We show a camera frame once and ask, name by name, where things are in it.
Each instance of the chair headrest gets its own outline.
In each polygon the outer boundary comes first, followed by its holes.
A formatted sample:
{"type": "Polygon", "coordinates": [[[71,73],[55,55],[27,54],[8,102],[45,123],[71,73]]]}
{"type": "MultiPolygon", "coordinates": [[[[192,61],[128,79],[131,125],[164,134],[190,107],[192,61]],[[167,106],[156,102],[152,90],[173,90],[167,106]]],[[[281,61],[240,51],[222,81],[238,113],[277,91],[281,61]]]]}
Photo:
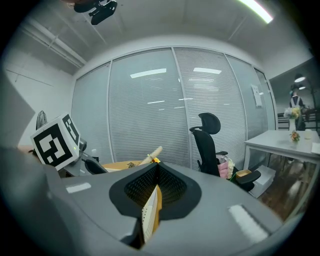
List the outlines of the chair headrest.
{"type": "Polygon", "coordinates": [[[201,118],[202,127],[201,130],[207,132],[208,134],[217,134],[221,129],[221,123],[218,117],[211,113],[201,113],[199,114],[201,118]]]}

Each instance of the flower vase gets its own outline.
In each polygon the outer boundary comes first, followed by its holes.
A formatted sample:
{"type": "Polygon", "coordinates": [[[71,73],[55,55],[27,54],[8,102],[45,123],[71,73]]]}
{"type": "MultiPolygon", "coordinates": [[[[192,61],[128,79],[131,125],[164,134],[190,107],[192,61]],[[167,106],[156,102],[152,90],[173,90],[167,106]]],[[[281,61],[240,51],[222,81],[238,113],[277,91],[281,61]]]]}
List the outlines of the flower vase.
{"type": "Polygon", "coordinates": [[[292,133],[296,130],[296,119],[290,118],[289,119],[289,131],[292,133]]]}

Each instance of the black office chair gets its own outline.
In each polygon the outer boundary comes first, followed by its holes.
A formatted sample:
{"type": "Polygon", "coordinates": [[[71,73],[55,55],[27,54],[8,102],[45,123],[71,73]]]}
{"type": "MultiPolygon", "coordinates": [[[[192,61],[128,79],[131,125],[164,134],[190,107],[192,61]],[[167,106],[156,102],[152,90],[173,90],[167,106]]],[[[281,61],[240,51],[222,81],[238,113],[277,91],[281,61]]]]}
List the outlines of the black office chair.
{"type": "MultiPolygon", "coordinates": [[[[194,135],[195,142],[202,160],[202,164],[200,164],[199,160],[197,161],[200,172],[220,177],[218,159],[216,158],[216,155],[225,156],[228,154],[228,152],[216,152],[215,142],[210,135],[217,134],[220,131],[220,120],[211,113],[201,113],[199,114],[199,117],[201,118],[202,126],[192,127],[190,128],[190,131],[194,135]]],[[[233,168],[233,174],[235,174],[237,171],[237,168],[233,168]]],[[[236,178],[235,182],[239,185],[239,187],[249,192],[255,186],[253,182],[260,176],[261,173],[256,170],[243,177],[236,178]]]]}

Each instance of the wooden floor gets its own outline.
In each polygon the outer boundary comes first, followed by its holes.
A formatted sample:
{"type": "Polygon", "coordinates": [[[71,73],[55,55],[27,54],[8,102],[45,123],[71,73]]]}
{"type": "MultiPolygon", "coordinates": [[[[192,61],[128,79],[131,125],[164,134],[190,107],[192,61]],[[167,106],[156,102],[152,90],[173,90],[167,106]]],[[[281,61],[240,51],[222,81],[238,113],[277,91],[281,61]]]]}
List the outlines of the wooden floor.
{"type": "Polygon", "coordinates": [[[306,164],[297,160],[289,164],[287,160],[288,158],[283,156],[271,155],[269,167],[276,171],[275,177],[271,186],[258,198],[284,221],[305,193],[316,168],[314,164],[310,165],[310,175],[305,180],[306,164]]]}

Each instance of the white desk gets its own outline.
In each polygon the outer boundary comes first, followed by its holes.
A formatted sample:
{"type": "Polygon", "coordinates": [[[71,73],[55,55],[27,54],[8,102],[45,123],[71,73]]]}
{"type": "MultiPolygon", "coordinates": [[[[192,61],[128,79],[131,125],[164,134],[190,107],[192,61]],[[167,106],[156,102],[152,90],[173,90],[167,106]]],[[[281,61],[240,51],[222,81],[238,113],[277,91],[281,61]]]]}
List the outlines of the white desk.
{"type": "MultiPolygon", "coordinates": [[[[316,164],[310,184],[290,216],[294,216],[308,198],[320,168],[320,155],[311,153],[312,143],[320,143],[317,132],[312,131],[311,139],[305,139],[305,131],[298,131],[298,133],[300,135],[300,141],[297,143],[291,140],[288,130],[268,130],[257,137],[245,141],[244,170],[249,167],[251,150],[259,150],[316,164]]],[[[309,171],[310,167],[307,168],[305,172],[306,176],[309,175],[309,171]]]]}

